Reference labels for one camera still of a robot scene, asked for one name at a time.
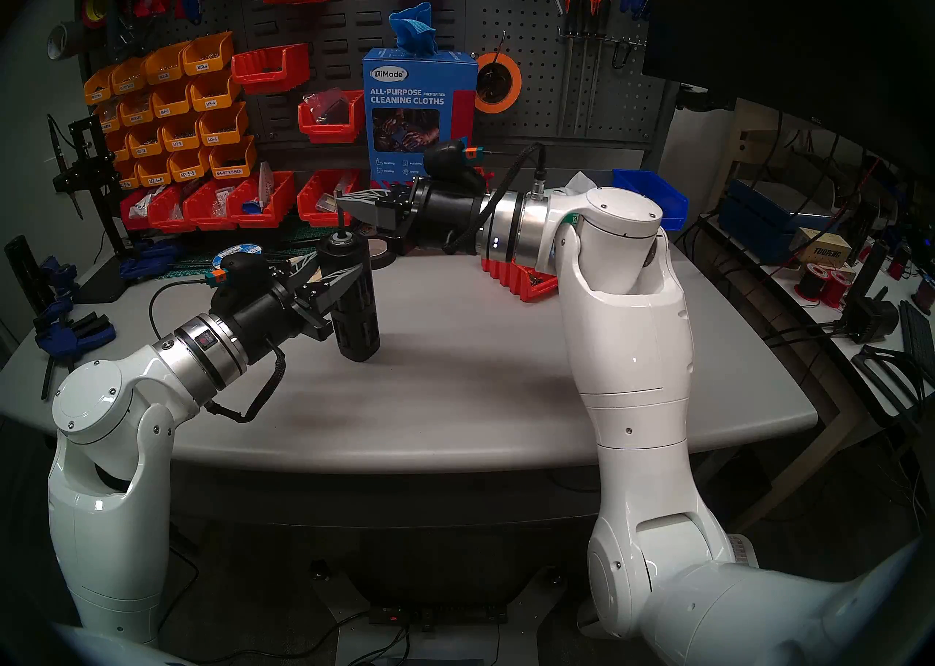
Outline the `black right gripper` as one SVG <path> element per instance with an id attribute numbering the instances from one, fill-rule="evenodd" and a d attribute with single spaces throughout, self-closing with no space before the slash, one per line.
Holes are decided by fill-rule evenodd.
<path id="1" fill-rule="evenodd" d="M 477 217 L 491 197 L 489 192 L 473 195 L 459 185 L 423 177 L 412 186 L 355 190 L 336 197 L 336 202 L 371 225 L 397 255 L 407 255 L 412 248 L 477 255 L 476 241 L 484 226 Z"/>

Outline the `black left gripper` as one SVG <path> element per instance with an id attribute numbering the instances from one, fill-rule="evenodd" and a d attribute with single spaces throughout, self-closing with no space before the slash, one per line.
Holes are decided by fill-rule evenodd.
<path id="1" fill-rule="evenodd" d="M 256 364 L 274 348 L 298 335 L 324 342 L 334 333 L 329 315 L 364 272 L 362 263 L 320 274 L 317 251 L 288 258 L 284 286 L 263 291 L 226 291 L 226 325 L 244 351 L 246 362 Z"/>

